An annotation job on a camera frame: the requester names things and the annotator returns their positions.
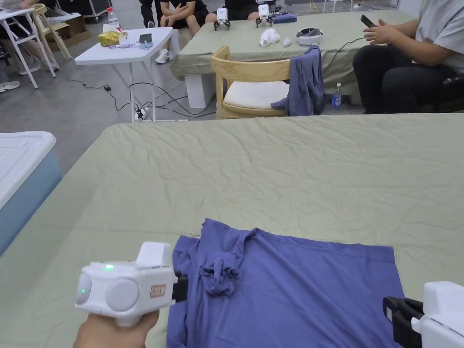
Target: white chair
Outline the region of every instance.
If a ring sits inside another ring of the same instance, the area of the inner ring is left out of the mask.
[[[335,5],[337,4],[337,1],[345,1],[345,0],[325,0],[324,1],[324,9],[322,10],[322,14],[325,13],[325,5],[327,4],[327,1],[332,1],[334,3],[334,9],[332,10],[332,12],[335,13]],[[349,8],[349,11],[351,12],[352,9],[353,9],[353,0],[351,0],[351,5],[350,5],[350,8]]]

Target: finger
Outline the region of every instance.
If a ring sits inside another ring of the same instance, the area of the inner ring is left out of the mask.
[[[140,323],[137,325],[137,330],[140,330],[144,335],[146,335],[156,325],[159,317],[159,310],[145,314],[142,320],[140,320]]]

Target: white seat cushion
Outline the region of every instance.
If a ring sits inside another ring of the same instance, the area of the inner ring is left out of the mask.
[[[232,82],[227,90],[224,103],[250,109],[271,108],[271,103],[287,97],[289,85],[276,82]]]

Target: label sticker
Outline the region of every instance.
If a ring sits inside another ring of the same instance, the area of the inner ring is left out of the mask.
[[[392,310],[387,307],[387,319],[392,322]]]
[[[164,285],[153,285],[151,287],[150,298],[163,297],[166,293],[166,284]]]

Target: concrete floor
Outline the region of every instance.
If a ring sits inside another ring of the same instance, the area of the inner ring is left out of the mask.
[[[124,29],[134,29],[143,26],[140,15],[140,4],[138,0],[112,0],[115,12],[117,13],[121,27]],[[222,6],[222,0],[204,0],[210,11]],[[389,0],[367,1],[370,6],[382,9]],[[298,15],[309,12],[309,4],[298,4],[288,6],[287,9]],[[316,7],[321,9],[322,4],[316,3]],[[359,11],[367,11],[371,8],[361,6]],[[349,11],[349,5],[337,5],[337,11]],[[97,35],[101,33],[103,17],[99,24],[90,24],[88,28],[92,32],[92,38],[81,42],[77,46],[70,47],[72,56],[76,57],[97,42]],[[13,91],[0,94],[0,132],[23,132],[30,130],[43,130],[54,134],[57,138],[55,152],[58,155],[63,173],[74,165],[86,149],[101,135],[108,126],[121,122],[130,122],[130,106],[126,106],[121,111],[116,111],[114,100],[103,89],[86,89],[79,82],[70,82],[65,79],[77,79],[85,82],[87,86],[100,87],[108,84],[112,88],[112,94],[117,99],[117,106],[120,108],[129,102],[129,95],[125,87],[121,84],[118,76],[109,66],[77,66],[73,61],[65,61],[61,54],[56,54],[56,58],[61,67],[54,79],[47,71],[38,71],[34,77],[39,85],[35,90],[28,76],[20,77],[10,68],[11,79],[19,80],[21,86]],[[122,74],[128,76],[128,68],[121,67]],[[137,67],[134,71],[135,81],[142,82],[144,78],[142,68]],[[170,89],[176,86],[179,81],[175,80],[169,70],[169,66],[158,66],[159,81],[163,89]],[[149,86],[138,85],[137,94],[142,100],[151,100]],[[184,84],[170,92],[174,98],[187,95]],[[167,96],[158,98],[158,105],[166,103],[170,99]],[[186,98],[179,100],[181,105],[188,108]],[[176,106],[174,110],[183,112]],[[203,114],[214,112],[215,100],[212,100]],[[157,109],[159,119],[178,119],[186,118],[177,114],[170,113],[168,110]],[[344,113],[361,113],[362,108],[344,106]],[[192,120],[214,119],[215,114]]]

